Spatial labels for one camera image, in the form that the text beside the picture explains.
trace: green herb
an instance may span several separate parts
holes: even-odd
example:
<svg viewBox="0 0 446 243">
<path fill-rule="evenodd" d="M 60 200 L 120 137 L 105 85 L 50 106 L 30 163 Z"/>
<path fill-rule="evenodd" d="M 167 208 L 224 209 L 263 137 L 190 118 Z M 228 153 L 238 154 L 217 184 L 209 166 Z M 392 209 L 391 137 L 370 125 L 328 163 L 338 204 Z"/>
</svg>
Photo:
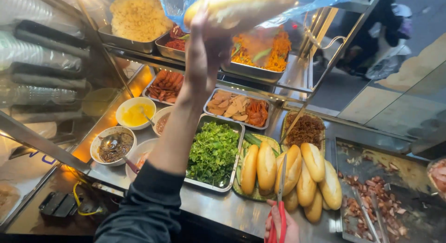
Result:
<svg viewBox="0 0 446 243">
<path fill-rule="evenodd" d="M 253 58 L 253 63 L 257 62 L 257 60 L 259 60 L 262 57 L 265 57 L 266 55 L 268 55 L 271 52 L 272 48 L 268 48 L 264 51 L 261 51 L 259 53 L 257 53 L 254 58 Z"/>
<path fill-rule="evenodd" d="M 231 54 L 231 58 L 237 53 L 237 52 L 239 52 L 240 51 L 240 47 L 242 46 L 242 44 L 240 44 L 240 43 L 235 43 L 234 44 L 234 47 L 236 48 L 236 50 Z"/>
<path fill-rule="evenodd" d="M 234 167 L 238 139 L 238 133 L 227 124 L 205 124 L 193 140 L 187 177 L 214 186 L 224 185 Z"/>
<path fill-rule="evenodd" d="M 182 37 L 179 37 L 178 39 L 188 40 L 189 37 L 190 37 L 190 35 L 189 35 L 189 34 L 186 34 L 186 35 L 184 35 L 184 36 L 182 36 Z"/>
</svg>

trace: bowl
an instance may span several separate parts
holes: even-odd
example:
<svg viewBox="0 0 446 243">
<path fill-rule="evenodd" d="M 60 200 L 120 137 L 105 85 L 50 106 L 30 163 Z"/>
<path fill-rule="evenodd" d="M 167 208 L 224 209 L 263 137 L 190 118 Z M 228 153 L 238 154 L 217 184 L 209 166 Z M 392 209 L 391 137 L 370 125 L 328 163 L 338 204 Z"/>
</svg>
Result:
<svg viewBox="0 0 446 243">
<path fill-rule="evenodd" d="M 130 160 L 135 165 L 138 163 L 138 161 L 141 159 L 141 156 L 144 155 L 146 152 L 151 152 L 153 148 L 155 148 L 155 145 L 158 143 L 159 139 L 149 139 L 144 141 L 143 143 L 139 144 L 132 155 L 130 155 Z M 130 169 L 128 165 L 125 165 L 125 174 L 129 179 L 133 182 L 137 175 Z"/>
<path fill-rule="evenodd" d="M 124 126 L 114 126 L 114 127 L 110 127 L 109 129 L 102 131 L 93 140 L 92 145 L 90 146 L 90 155 L 92 156 L 94 161 L 98 162 L 101 165 L 106 165 L 106 166 L 118 166 L 118 165 L 125 164 L 125 160 L 123 160 L 122 158 L 120 158 L 119 160 L 110 162 L 110 163 L 106 163 L 99 157 L 98 149 L 101 146 L 101 139 L 99 137 L 105 138 L 106 136 L 117 133 L 117 132 L 124 132 L 124 133 L 130 134 L 133 137 L 133 145 L 131 145 L 130 151 L 128 151 L 128 153 L 125 155 L 127 158 L 131 157 L 132 153 L 137 148 L 137 138 L 136 138 L 135 134 L 130 129 L 128 129 Z"/>
<path fill-rule="evenodd" d="M 152 121 L 155 123 L 154 126 L 152 126 L 153 131 L 158 135 L 161 136 L 161 134 L 157 131 L 157 123 L 158 121 L 161 119 L 162 116 L 164 116 L 165 114 L 168 114 L 170 112 L 172 112 L 174 109 L 174 107 L 165 107 L 161 110 L 159 110 L 154 116 Z"/>
<path fill-rule="evenodd" d="M 155 110 L 153 112 L 153 115 L 155 115 L 157 107 L 155 106 L 155 103 L 151 99 L 148 99 L 148 98 L 145 98 L 145 97 L 131 98 L 131 99 L 126 100 L 124 103 L 122 103 L 118 107 L 118 110 L 116 111 L 116 120 L 118 121 L 118 123 L 121 126 L 130 128 L 131 130 L 141 130 L 141 129 L 144 129 L 144 128 L 146 128 L 146 127 L 148 127 L 150 125 L 150 122 L 147 121 L 144 124 L 139 125 L 139 126 L 131 126 L 131 125 L 127 124 L 123 120 L 122 115 L 124 114 L 124 111 L 128 110 L 129 108 L 131 108 L 132 106 L 134 106 L 136 104 L 148 104 L 148 105 L 150 105 Z"/>
</svg>

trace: motorbike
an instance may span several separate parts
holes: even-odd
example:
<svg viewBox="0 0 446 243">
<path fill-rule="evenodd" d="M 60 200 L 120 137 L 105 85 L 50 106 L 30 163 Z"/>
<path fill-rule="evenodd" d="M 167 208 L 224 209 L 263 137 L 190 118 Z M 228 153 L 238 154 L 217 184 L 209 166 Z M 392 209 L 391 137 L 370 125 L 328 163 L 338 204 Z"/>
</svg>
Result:
<svg viewBox="0 0 446 243">
<path fill-rule="evenodd" d="M 412 16 L 412 11 L 410 8 L 403 4 L 393 3 L 392 10 L 396 16 L 408 19 Z M 389 75 L 398 72 L 401 65 L 406 60 L 407 55 L 412 53 L 410 48 L 405 44 L 406 40 L 399 39 L 397 46 L 390 46 L 385 38 L 386 27 L 381 26 L 380 23 L 376 23 L 375 26 L 370 29 L 369 33 L 372 37 L 378 38 L 378 51 L 372 57 L 366 59 L 360 66 L 358 66 L 358 68 L 361 68 L 362 70 L 347 71 L 343 67 L 338 69 L 341 69 L 341 71 L 350 75 L 363 77 L 365 80 L 384 79 Z M 330 38 L 324 37 L 321 45 L 328 44 L 330 41 Z M 314 65 L 322 65 L 323 68 L 326 68 L 328 61 L 334 56 L 340 45 L 341 43 L 337 43 L 337 45 L 333 45 L 323 50 L 323 52 L 316 52 L 314 57 Z M 359 47 L 349 48 L 350 54 L 344 54 L 343 57 L 352 57 L 356 52 L 360 52 L 358 50 L 360 50 Z"/>
</svg>

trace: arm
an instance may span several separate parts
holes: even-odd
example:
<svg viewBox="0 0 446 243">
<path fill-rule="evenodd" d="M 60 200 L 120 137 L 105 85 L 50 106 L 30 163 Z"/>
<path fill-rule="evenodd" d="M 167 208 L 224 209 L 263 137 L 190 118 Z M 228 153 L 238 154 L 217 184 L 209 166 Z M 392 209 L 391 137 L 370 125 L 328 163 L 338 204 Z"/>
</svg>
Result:
<svg viewBox="0 0 446 243">
<path fill-rule="evenodd" d="M 99 226 L 96 242 L 170 242 L 170 233 L 180 231 L 175 217 L 180 213 L 190 147 L 203 105 L 215 88 L 217 69 L 229 59 L 231 48 L 230 39 L 205 43 L 205 19 L 203 12 L 193 19 L 184 84 L 160 141 L 119 210 Z"/>
</svg>

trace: shredded carrot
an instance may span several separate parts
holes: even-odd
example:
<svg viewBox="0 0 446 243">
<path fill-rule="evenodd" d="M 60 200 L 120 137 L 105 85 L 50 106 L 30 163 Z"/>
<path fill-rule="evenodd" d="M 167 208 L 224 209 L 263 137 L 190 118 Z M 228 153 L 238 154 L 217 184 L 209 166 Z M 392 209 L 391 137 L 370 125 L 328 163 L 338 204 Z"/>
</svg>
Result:
<svg viewBox="0 0 446 243">
<path fill-rule="evenodd" d="M 254 64 L 250 56 L 248 54 L 248 49 L 246 47 L 249 47 L 253 44 L 253 42 L 262 42 L 262 38 L 258 36 L 254 36 L 247 33 L 239 34 L 238 36 L 235 36 L 233 38 L 234 44 L 240 43 L 240 49 L 239 51 L 232 56 L 231 60 L 235 63 L 240 63 L 244 65 L 250 65 L 259 67 L 262 69 L 267 69 L 271 71 L 276 72 L 283 72 L 286 68 L 286 57 L 288 55 L 288 52 L 291 50 L 291 42 L 288 39 L 288 33 L 280 30 L 280 32 L 274 37 L 273 43 L 272 43 L 272 50 L 269 54 L 268 61 L 265 66 L 258 66 Z M 232 53 L 236 52 L 236 48 L 233 47 Z"/>
</svg>

